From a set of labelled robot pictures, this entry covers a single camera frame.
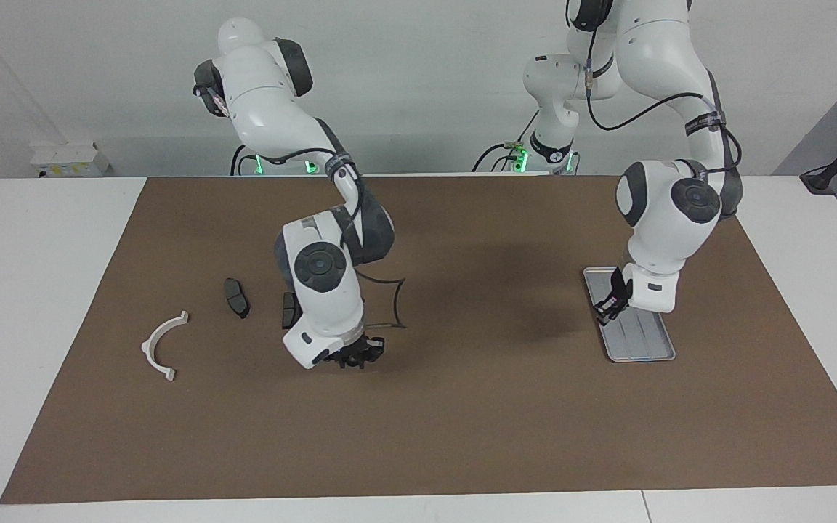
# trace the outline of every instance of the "white curved bracket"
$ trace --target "white curved bracket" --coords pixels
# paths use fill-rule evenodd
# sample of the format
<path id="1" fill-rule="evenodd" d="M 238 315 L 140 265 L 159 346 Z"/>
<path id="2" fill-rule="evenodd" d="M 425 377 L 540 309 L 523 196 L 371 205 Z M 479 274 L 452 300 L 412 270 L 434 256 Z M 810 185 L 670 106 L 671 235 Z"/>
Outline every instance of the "white curved bracket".
<path id="1" fill-rule="evenodd" d="M 150 338 L 147 338 L 147 341 L 140 344 L 140 351 L 146 355 L 147 362 L 150 363 L 151 367 L 163 372 L 167 381 L 173 381 L 173 377 L 176 376 L 177 372 L 173 368 L 164 367 L 157 363 L 157 360 L 153 358 L 153 351 L 157 348 L 157 341 L 160 341 L 160 337 L 163 334 L 167 334 L 173 327 L 186 325 L 187 322 L 189 322 L 189 312 L 183 311 L 179 317 L 169 319 L 160 324 L 160 327 L 156 328 L 153 334 L 150 334 Z"/>

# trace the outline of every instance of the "gray metal tray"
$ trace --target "gray metal tray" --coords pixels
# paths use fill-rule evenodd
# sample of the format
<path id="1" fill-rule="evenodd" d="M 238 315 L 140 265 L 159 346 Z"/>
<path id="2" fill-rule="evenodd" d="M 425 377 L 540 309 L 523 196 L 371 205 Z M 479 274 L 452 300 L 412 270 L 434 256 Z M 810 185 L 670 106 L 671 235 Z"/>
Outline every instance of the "gray metal tray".
<path id="1" fill-rule="evenodd" d="M 612 291 L 609 278 L 615 267 L 588 267 L 583 271 L 590 302 L 604 300 Z M 671 337 L 658 312 L 629 307 L 609 325 L 599 325 L 605 354 L 615 362 L 670 361 L 676 357 Z"/>

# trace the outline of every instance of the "white table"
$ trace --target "white table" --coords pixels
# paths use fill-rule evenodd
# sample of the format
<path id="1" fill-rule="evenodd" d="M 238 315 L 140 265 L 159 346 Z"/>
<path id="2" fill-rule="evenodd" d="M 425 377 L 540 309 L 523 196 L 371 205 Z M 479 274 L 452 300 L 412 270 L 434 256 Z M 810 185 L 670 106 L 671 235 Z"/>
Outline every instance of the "white table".
<path id="1" fill-rule="evenodd" d="M 0 495 L 144 182 L 0 179 Z M 837 202 L 746 178 L 738 218 L 837 387 Z M 837 520 L 837 487 L 0 506 L 0 521 L 167 519 L 810 523 Z"/>

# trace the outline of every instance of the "green light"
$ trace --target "green light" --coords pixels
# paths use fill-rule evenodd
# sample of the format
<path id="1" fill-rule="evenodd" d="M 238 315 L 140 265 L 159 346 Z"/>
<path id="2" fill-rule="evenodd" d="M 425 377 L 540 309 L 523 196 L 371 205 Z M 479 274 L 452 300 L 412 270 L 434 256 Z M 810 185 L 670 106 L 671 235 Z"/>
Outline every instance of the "green light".
<path id="1" fill-rule="evenodd" d="M 519 147 L 516 151 L 518 151 L 522 155 L 520 156 L 520 158 L 515 160 L 515 165 L 513 166 L 515 172 L 525 172 L 525 168 L 526 166 L 528 166 L 528 151 L 525 151 L 525 149 L 522 149 L 522 147 Z"/>

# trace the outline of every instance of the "brown mat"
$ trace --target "brown mat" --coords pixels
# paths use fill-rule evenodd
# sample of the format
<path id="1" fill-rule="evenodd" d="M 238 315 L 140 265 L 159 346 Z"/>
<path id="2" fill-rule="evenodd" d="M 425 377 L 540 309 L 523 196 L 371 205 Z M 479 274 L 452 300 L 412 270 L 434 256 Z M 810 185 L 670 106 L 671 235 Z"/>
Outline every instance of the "brown mat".
<path id="1" fill-rule="evenodd" d="M 666 321 L 677 360 L 613 364 L 581 271 L 630 235 L 615 179 L 369 179 L 406 331 L 305 371 L 272 242 L 324 179 L 150 179 L 2 503 L 837 484 L 837 393 L 740 225 Z M 236 277 L 241 320 L 222 295 Z M 365 284 L 368 321 L 392 289 Z M 185 309 L 158 359 L 140 342 Z"/>

